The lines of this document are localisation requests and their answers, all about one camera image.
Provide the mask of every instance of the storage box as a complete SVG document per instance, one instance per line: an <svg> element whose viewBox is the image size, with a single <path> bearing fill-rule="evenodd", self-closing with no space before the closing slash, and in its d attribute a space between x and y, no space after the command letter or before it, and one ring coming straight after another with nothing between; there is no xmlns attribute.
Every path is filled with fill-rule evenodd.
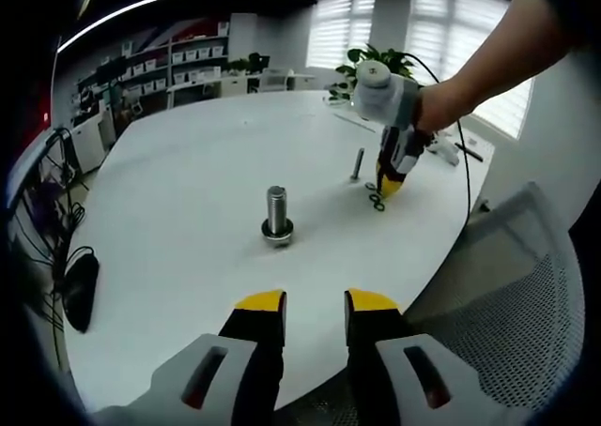
<svg viewBox="0 0 601 426"><path fill-rule="evenodd" d="M229 23L217 23L217 37L227 37L227 33L229 32Z"/></svg>
<svg viewBox="0 0 601 426"><path fill-rule="evenodd" d="M202 78L202 74L198 69L188 71L188 82L198 82Z"/></svg>
<svg viewBox="0 0 601 426"><path fill-rule="evenodd" d="M144 63L145 71L152 71L157 68L157 59L151 58Z"/></svg>
<svg viewBox="0 0 601 426"><path fill-rule="evenodd" d="M173 75L173 83L175 85L184 84L186 82L186 73L180 72Z"/></svg>
<svg viewBox="0 0 601 426"><path fill-rule="evenodd" d="M167 80L165 78L154 81L154 87L157 91L163 91L167 88Z"/></svg>
<svg viewBox="0 0 601 426"><path fill-rule="evenodd" d="M144 84L144 94L149 95L150 93L154 93L154 81Z"/></svg>
<svg viewBox="0 0 601 426"><path fill-rule="evenodd" d="M135 67L133 67L133 75L138 76L140 74L144 74L144 63L141 63L140 65L136 65Z"/></svg>
<svg viewBox="0 0 601 426"><path fill-rule="evenodd" d="M184 61L184 53L173 53L171 55L171 61L175 64L182 63Z"/></svg>
<svg viewBox="0 0 601 426"><path fill-rule="evenodd" d="M142 86L141 85L133 85L128 88L128 92L132 98L140 98L142 96Z"/></svg>
<svg viewBox="0 0 601 426"><path fill-rule="evenodd" d="M223 55L223 46L213 46L213 57L221 57Z"/></svg>
<svg viewBox="0 0 601 426"><path fill-rule="evenodd" d="M200 48L198 50L198 58L204 60L208 58L208 53L210 52L210 48Z"/></svg>
<svg viewBox="0 0 601 426"><path fill-rule="evenodd" d="M193 62L194 60L198 60L198 50L192 49L191 51L186 51L186 61Z"/></svg>

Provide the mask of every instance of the human hand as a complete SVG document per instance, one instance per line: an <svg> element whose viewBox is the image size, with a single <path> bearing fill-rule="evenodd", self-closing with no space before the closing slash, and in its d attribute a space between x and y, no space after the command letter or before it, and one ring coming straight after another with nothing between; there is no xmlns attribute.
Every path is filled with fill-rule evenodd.
<svg viewBox="0 0 601 426"><path fill-rule="evenodd" d="M416 109L417 129L433 133L453 125L471 113L467 90L453 79L420 90Z"/></svg>

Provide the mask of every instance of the white table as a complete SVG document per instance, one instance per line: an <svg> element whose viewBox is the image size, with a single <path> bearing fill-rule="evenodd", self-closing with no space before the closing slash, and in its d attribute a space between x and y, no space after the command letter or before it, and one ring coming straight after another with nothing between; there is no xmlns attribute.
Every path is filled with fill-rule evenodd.
<svg viewBox="0 0 601 426"><path fill-rule="evenodd" d="M65 322L85 405L127 404L152 372L244 297L288 293L277 407L347 363L344 291L373 290L406 308L455 243L467 213L465 168L425 152L377 212L378 133L334 116L320 91L215 99L132 123L100 168L71 247L94 247L100 275L89 330ZM472 146L471 200L493 147ZM365 148L361 181L349 182ZM285 186L294 243L264 243L266 190Z"/></svg>

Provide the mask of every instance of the green plant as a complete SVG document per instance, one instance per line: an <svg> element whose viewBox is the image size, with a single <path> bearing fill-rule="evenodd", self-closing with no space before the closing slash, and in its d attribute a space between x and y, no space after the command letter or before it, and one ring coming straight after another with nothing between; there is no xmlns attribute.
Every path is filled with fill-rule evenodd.
<svg viewBox="0 0 601 426"><path fill-rule="evenodd" d="M259 71L261 65L261 55L259 53L251 53L248 58L239 58L233 62L227 62L222 66L222 70L236 71L242 74L253 74Z"/></svg>
<svg viewBox="0 0 601 426"><path fill-rule="evenodd" d="M342 65L336 68L336 72L345 76L345 81L333 84L330 87L330 97L328 100L350 99L355 86L357 86L357 66L364 60L376 60L386 65L392 74L399 74L403 77L413 79L410 70L413 63L407 60L404 53L395 51L392 48L381 53L368 44L366 51L363 49L349 49L347 57L351 65Z"/></svg>

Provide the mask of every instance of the potted plant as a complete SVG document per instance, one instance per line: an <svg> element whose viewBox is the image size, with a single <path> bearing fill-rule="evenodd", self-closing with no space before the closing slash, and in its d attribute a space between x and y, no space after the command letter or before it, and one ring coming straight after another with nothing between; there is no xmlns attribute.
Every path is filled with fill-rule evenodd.
<svg viewBox="0 0 601 426"><path fill-rule="evenodd" d="M330 87L329 101L350 100L355 86L357 86L357 66L364 60L376 60L386 65L392 74L399 74L413 79L410 70L413 63L407 60L404 53L395 51L392 48L381 53L368 44L366 51L363 49L349 49L347 57L351 65L342 65L336 68L336 72L345 76L345 80Z"/></svg>

